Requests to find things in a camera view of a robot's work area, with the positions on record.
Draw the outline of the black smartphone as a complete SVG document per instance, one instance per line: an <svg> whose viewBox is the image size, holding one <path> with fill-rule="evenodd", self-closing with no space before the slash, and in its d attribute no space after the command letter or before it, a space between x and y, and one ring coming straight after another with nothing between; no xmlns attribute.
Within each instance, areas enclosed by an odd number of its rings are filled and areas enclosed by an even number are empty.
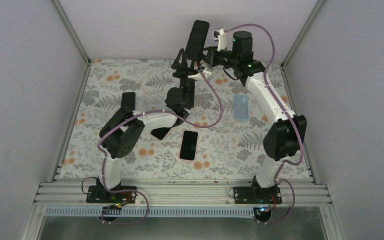
<svg viewBox="0 0 384 240"><path fill-rule="evenodd" d="M121 95L121 108L128 108L130 111L136 109L136 93L135 92L123 92Z"/></svg>

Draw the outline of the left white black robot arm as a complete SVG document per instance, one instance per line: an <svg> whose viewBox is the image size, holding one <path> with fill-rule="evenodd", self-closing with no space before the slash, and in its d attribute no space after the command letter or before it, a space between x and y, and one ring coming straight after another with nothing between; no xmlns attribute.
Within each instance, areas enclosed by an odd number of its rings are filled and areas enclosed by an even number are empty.
<svg viewBox="0 0 384 240"><path fill-rule="evenodd" d="M99 196L104 201L111 203L119 197L122 164L118 160L133 150L142 133L150 132L153 137L162 140L172 128L187 119L188 111L194 107L195 102L196 81L191 78L198 72L195 65L200 65L198 54L180 49L171 65L175 71L173 77L180 80L179 86L168 90L164 101L166 109L143 114L125 105L101 129L100 145L110 155L110 159L104 163L104 173L99 177Z"/></svg>

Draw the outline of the light blue phone case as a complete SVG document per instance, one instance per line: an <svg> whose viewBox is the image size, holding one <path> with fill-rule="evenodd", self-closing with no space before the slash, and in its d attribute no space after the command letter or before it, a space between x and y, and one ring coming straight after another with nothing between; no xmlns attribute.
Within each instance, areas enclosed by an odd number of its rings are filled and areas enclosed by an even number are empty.
<svg viewBox="0 0 384 240"><path fill-rule="evenodd" d="M244 94L233 96L233 118L238 121L247 121L250 118L248 97Z"/></svg>

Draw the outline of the phone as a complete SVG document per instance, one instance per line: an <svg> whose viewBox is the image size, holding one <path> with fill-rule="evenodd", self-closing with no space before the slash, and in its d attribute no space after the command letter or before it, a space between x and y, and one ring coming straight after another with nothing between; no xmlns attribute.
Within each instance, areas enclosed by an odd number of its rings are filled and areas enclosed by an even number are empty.
<svg viewBox="0 0 384 240"><path fill-rule="evenodd" d="M170 132L171 127L161 127L153 129L150 134L158 140L163 140Z"/></svg>
<svg viewBox="0 0 384 240"><path fill-rule="evenodd" d="M195 61L204 47L210 24L207 21L196 20L193 23L186 48L185 56L187 60Z"/></svg>
<svg viewBox="0 0 384 240"><path fill-rule="evenodd" d="M198 143L198 132L185 130L182 136L179 158L182 160L193 161L196 156Z"/></svg>

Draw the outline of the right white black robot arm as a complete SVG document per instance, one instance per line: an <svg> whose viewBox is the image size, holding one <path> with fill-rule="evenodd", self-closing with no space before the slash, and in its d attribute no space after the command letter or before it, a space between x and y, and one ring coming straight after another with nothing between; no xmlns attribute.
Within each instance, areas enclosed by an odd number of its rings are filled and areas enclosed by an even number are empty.
<svg viewBox="0 0 384 240"><path fill-rule="evenodd" d="M278 175L284 164L299 166L304 160L304 136L307 119L296 115L276 92L267 68L254 59L253 38L248 31L236 31L232 49L227 49L227 32L221 28L213 32L217 46L206 47L202 58L211 68L222 66L233 69L237 80L256 98L271 124L263 139L263 148L270 160L262 164L260 173L251 182L251 198L258 204L270 197L270 189L278 185Z"/></svg>

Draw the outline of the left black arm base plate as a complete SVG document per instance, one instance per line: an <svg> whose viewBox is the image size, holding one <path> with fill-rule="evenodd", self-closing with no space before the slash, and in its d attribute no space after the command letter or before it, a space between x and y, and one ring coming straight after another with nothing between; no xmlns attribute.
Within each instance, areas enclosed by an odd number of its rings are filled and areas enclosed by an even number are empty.
<svg viewBox="0 0 384 240"><path fill-rule="evenodd" d="M122 191L118 193L111 193L105 190L102 185L91 185L86 192L87 203L100 203L100 204L134 204L136 200L136 193L127 190L137 190L136 186L119 185L113 191Z"/></svg>

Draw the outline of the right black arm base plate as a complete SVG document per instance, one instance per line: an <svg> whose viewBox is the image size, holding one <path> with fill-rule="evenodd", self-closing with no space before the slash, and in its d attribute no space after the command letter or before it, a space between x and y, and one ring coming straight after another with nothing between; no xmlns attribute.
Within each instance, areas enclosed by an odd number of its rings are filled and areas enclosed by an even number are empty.
<svg viewBox="0 0 384 240"><path fill-rule="evenodd" d="M281 190L277 185L269 188L255 188L251 186L235 186L233 189L234 202L237 205L282 204Z"/></svg>

